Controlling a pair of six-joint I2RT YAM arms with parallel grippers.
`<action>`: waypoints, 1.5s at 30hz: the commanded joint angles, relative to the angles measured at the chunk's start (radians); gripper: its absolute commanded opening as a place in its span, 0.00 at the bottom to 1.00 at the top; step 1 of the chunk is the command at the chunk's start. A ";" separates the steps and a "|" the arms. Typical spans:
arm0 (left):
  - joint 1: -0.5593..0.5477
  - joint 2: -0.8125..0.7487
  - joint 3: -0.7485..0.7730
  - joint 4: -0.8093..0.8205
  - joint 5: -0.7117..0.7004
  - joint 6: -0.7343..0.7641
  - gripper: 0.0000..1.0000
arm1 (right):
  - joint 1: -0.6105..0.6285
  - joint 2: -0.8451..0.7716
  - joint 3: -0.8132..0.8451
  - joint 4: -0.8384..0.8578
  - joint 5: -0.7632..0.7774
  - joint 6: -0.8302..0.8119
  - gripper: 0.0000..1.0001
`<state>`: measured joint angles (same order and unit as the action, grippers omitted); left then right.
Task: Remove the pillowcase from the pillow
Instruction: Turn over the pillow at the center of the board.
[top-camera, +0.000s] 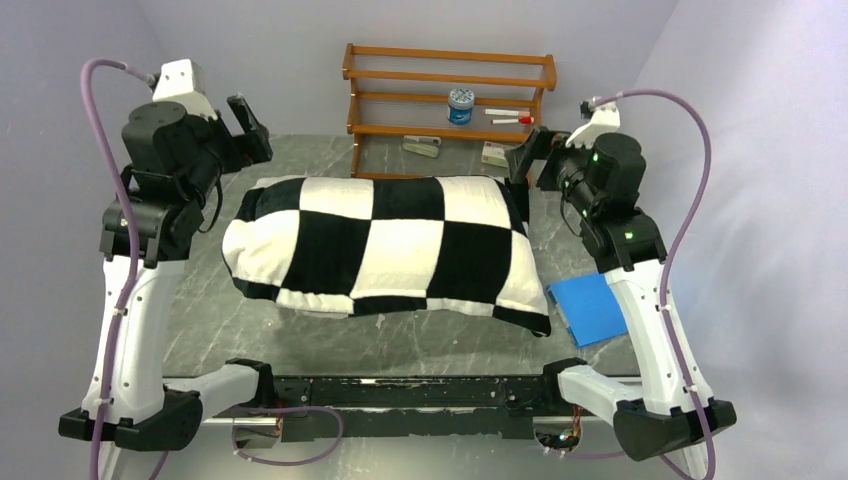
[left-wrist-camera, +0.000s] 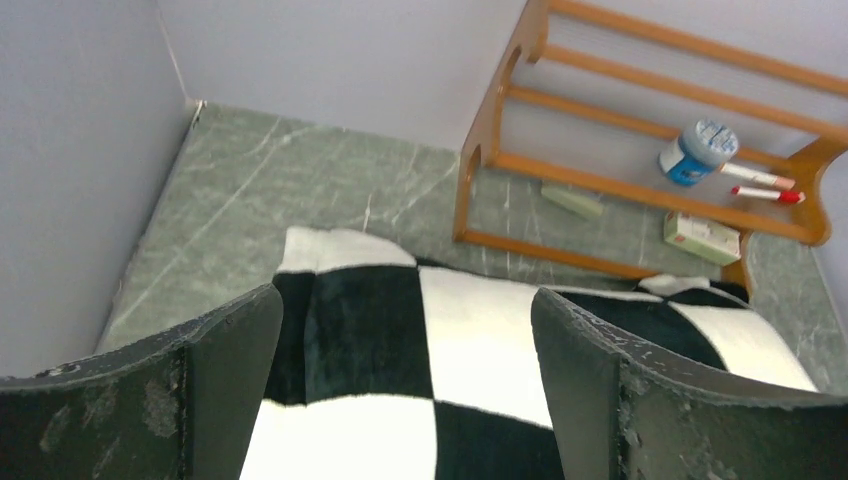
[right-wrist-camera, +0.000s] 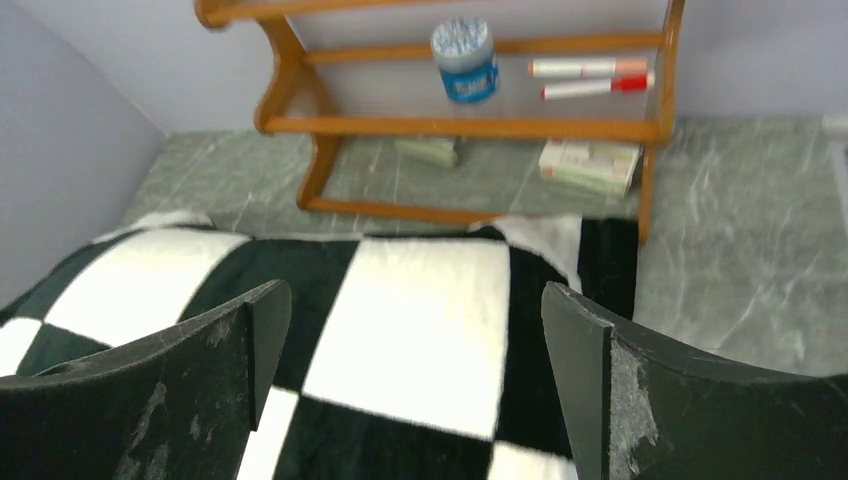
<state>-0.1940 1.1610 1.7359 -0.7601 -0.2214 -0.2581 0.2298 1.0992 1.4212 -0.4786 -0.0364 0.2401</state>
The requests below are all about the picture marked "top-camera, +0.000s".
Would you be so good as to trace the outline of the black white checkered pillowcase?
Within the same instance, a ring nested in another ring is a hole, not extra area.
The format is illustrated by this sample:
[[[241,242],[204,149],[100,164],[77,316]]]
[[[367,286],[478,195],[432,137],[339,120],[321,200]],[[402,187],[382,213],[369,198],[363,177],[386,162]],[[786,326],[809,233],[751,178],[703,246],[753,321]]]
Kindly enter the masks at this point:
[[[449,310],[551,332],[529,188],[489,176],[263,178],[222,240],[234,286],[302,312]]]

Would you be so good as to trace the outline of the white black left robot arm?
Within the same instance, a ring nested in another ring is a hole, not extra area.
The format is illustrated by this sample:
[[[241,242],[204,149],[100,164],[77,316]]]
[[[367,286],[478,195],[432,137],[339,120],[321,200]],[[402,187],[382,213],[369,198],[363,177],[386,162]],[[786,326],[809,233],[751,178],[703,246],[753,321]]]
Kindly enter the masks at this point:
[[[128,205],[113,202],[102,216],[106,306],[98,360],[82,404],[60,417],[63,437],[176,451],[203,421],[232,406],[254,416],[275,406],[271,368],[259,361],[231,360],[173,382],[163,376],[170,308],[208,197],[220,192],[224,174],[272,156],[268,130],[246,99],[227,102],[239,135],[174,101],[136,108],[122,129],[130,162],[118,184]]]

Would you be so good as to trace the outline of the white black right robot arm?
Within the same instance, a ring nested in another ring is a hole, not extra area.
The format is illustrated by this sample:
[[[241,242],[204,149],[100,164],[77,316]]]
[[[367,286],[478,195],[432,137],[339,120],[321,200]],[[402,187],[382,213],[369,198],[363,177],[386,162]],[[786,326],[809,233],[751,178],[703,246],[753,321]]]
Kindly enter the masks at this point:
[[[514,180],[536,160],[537,186],[556,191],[580,215],[580,238],[623,315],[641,375],[638,387],[607,377],[585,361],[549,364],[539,391],[550,413],[579,406],[613,427],[635,461],[702,443],[734,425],[731,402],[715,398],[698,369],[668,285],[671,256],[654,220],[636,203],[646,170],[638,141],[604,133],[590,147],[565,133],[535,128],[505,158]]]

